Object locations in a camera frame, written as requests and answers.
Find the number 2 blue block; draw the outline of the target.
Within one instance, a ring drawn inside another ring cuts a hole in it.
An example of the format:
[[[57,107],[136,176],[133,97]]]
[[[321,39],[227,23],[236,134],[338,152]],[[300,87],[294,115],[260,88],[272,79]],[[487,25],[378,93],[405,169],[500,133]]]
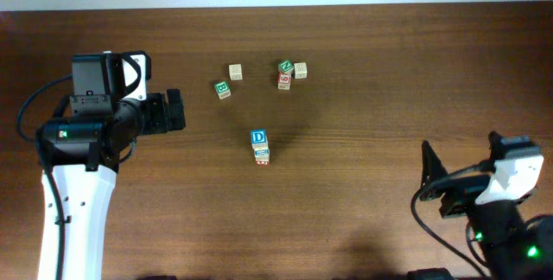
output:
[[[269,157],[270,156],[270,149],[269,148],[264,148],[264,149],[254,150],[254,156],[255,157]]]

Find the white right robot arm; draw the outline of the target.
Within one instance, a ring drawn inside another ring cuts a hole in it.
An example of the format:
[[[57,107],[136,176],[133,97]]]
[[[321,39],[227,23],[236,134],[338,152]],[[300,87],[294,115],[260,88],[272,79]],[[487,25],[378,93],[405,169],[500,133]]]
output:
[[[489,134],[490,156],[448,172],[429,142],[422,144],[423,172],[411,205],[438,199],[442,219],[467,218],[462,259],[483,277],[550,279],[552,217],[524,220],[518,208],[530,198],[543,166],[540,147],[527,136]]]

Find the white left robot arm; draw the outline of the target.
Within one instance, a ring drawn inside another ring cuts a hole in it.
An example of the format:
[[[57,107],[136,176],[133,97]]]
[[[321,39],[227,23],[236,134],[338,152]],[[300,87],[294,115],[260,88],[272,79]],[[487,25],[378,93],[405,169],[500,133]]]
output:
[[[105,226],[120,165],[140,136],[186,126],[177,89],[149,93],[144,51],[77,54],[73,92],[35,134],[42,165],[40,279],[100,279]]]

